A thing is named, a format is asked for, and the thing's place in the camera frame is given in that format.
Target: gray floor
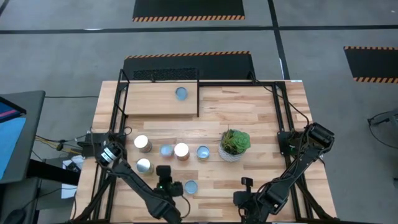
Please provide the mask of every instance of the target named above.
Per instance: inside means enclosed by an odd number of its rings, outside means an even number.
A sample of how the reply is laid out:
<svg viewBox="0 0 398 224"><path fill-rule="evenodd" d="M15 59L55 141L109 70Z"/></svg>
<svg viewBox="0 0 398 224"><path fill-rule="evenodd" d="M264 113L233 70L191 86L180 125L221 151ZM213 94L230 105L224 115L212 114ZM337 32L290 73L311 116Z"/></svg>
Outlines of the gray floor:
<svg viewBox="0 0 398 224"><path fill-rule="evenodd" d="M396 0L274 0L280 26L398 24ZM245 21L131 22L134 1L10 0L4 29L89 29L170 26L270 26L266 0L244 0ZM303 80L313 119L336 133L326 171L343 220L396 223L398 149L374 140L366 118L398 105L398 85L353 81L343 47L398 47L398 30L281 32L291 79ZM97 95L115 80L127 55L250 50L260 79L281 79L273 31L137 34L0 35L0 93L45 90L47 95ZM73 138L90 127L94 99L45 100L38 134ZM388 126L375 129L398 146ZM43 158L58 157L37 144ZM70 207L47 210L41 223L68 219Z"/></svg>

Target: succulent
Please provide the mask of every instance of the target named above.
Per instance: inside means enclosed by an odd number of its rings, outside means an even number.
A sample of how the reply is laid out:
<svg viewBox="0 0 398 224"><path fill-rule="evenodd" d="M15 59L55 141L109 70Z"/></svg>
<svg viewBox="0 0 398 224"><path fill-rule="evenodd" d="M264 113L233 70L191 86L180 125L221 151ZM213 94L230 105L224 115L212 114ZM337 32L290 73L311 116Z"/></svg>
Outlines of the succulent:
<svg viewBox="0 0 398 224"><path fill-rule="evenodd" d="M231 155L242 154L250 148L250 135L242 131L229 129L223 133L221 146Z"/></svg>

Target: wooden table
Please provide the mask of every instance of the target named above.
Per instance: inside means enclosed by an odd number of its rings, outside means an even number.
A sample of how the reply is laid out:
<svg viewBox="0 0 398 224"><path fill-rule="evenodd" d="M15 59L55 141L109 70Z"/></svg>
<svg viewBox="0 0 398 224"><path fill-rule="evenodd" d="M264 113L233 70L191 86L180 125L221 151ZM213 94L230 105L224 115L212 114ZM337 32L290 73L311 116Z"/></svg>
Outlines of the wooden table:
<svg viewBox="0 0 398 224"><path fill-rule="evenodd" d="M117 82L103 82L93 120L96 133L108 131L113 108L114 93ZM286 81L289 101L310 119L310 110L305 96L303 83ZM284 114L283 101L280 99ZM292 108L296 128L306 125L305 119ZM272 93L258 86L223 86L200 88L200 117L193 116L130 116L126 126L132 127L127 137L126 149L128 161L135 170L135 163L140 158L148 158L155 166L171 165L173 180L196 180L198 192L186 195L191 203L190 215L185 222L240 222L238 209L233 205L233 192L244 190L241 177L254 179L254 189L265 182L278 177L285 170L284 158L279 152L276 133L279 131L275 115ZM238 129L250 134L251 148L239 162L225 162L218 155L218 141L221 133L228 128ZM153 150L148 154L140 153L133 144L136 136L145 134L153 143ZM190 158L179 161L176 158L167 160L159 155L162 144L184 142L190 148ZM207 145L211 154L207 161L199 161L196 149ZM95 161L87 159L80 175L76 193L77 214L80 214L91 200L91 191L95 176ZM312 164L305 172L309 191L318 203L331 216L336 216L325 169L319 161ZM153 188L158 177L154 173L142 178ZM104 216L106 192L101 204L100 217ZM298 190L302 216L305 216L302 196ZM175 198L177 208L184 215L187 204L181 198ZM278 215L270 215L268 221L295 220L291 199ZM142 199L118 179L116 184L111 222L164 222L152 218Z"/></svg>

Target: potted plant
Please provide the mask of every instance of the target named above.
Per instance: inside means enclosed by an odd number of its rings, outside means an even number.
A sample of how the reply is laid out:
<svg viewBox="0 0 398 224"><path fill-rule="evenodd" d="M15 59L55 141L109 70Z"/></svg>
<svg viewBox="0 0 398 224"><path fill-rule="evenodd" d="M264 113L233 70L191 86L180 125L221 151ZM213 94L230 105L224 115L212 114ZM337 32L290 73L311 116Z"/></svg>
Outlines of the potted plant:
<svg viewBox="0 0 398 224"><path fill-rule="evenodd" d="M236 162L250 148L250 135L242 131L229 129L223 133L218 145L218 154L225 161Z"/></svg>

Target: black floor mat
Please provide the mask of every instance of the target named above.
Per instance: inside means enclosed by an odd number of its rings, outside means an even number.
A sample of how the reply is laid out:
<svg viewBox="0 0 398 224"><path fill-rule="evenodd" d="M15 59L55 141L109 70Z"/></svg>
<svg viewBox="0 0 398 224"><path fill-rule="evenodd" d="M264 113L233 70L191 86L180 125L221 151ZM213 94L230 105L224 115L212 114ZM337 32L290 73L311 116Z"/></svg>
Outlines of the black floor mat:
<svg viewBox="0 0 398 224"><path fill-rule="evenodd" d="M134 22L242 20L242 0L136 0Z"/></svg>
<svg viewBox="0 0 398 224"><path fill-rule="evenodd" d="M245 80L254 73L251 54L206 52L134 55L126 57L123 70L131 80Z"/></svg>
<svg viewBox="0 0 398 224"><path fill-rule="evenodd" d="M398 83L398 47L344 47L357 82Z"/></svg>

